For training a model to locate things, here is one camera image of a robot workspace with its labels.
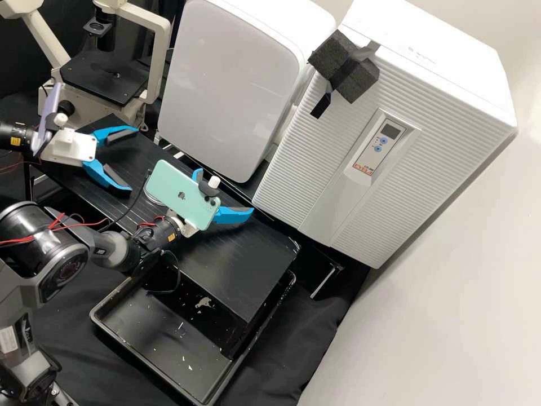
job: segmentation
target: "black table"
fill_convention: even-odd
[[[79,132],[91,133],[122,124],[111,115]],[[39,169],[110,219],[117,219],[131,206],[143,185],[147,169],[154,168],[158,160],[166,160],[188,175],[192,173],[189,167],[142,134],[102,148],[97,158],[104,164],[109,163],[132,186],[129,199],[111,195],[79,168],[43,162]],[[224,192],[220,193],[220,199],[224,206],[242,206]],[[145,193],[141,193],[118,225],[127,232],[134,232],[139,223],[152,221],[166,211],[166,207],[152,203]],[[246,324],[256,315],[297,252],[295,242],[260,221],[257,215],[240,226],[213,224],[207,231],[184,239],[175,251],[183,274]]]

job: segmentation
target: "warning label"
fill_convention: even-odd
[[[8,352],[15,351],[17,348],[19,348],[19,345],[15,338],[13,326],[0,330],[0,351],[7,354]]]

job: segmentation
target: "black cable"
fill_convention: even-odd
[[[105,227],[100,228],[98,230],[98,232],[107,231],[108,229],[111,228],[111,226],[113,226],[114,224],[117,224],[120,220],[122,220],[131,211],[131,209],[134,208],[135,204],[137,203],[137,200],[141,196],[143,188],[145,187],[145,183],[147,182],[148,176],[150,176],[151,173],[152,173],[152,171],[150,169],[147,169],[147,174],[145,175],[145,178],[143,179],[143,183],[141,184],[141,187],[139,188],[139,192],[137,192],[137,196],[135,196],[135,200],[130,205],[130,207],[128,207],[128,209],[119,218],[117,218],[115,221],[107,224]]]
[[[154,294],[169,294],[169,293],[173,293],[174,291],[176,291],[180,285],[180,282],[182,281],[182,274],[180,273],[180,261],[179,259],[176,257],[176,255],[173,253],[173,251],[170,251],[170,250],[164,250],[162,251],[162,256],[165,255],[165,254],[169,254],[171,255],[173,258],[175,258],[175,261],[176,261],[176,271],[177,271],[177,274],[176,274],[176,285],[175,285],[175,288],[174,289],[171,289],[171,290],[148,290],[147,289],[147,293],[154,293]]]

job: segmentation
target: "metal rod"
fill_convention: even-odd
[[[23,163],[24,170],[24,196],[26,200],[32,200],[32,179],[30,178],[30,164]]]

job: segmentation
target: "white bracket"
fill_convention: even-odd
[[[144,8],[130,4],[127,0],[93,0],[93,2],[106,13],[116,14],[121,18],[154,31],[154,46],[152,59],[150,60],[148,87],[146,93],[143,92],[139,96],[147,104],[154,103],[159,95],[165,57],[167,56],[167,49],[169,47],[169,35],[171,31],[169,20]]]
[[[196,226],[194,226],[193,224],[191,224],[189,221],[184,220],[184,222],[182,222],[182,220],[180,220],[179,216],[171,209],[167,209],[166,216],[169,217],[171,220],[173,220],[176,223],[176,225],[178,226],[178,229],[180,230],[180,233],[185,238],[190,238],[196,232],[199,231],[199,229]]]
[[[71,166],[82,166],[96,157],[97,140],[91,134],[72,129],[59,130],[40,155],[44,161]]]

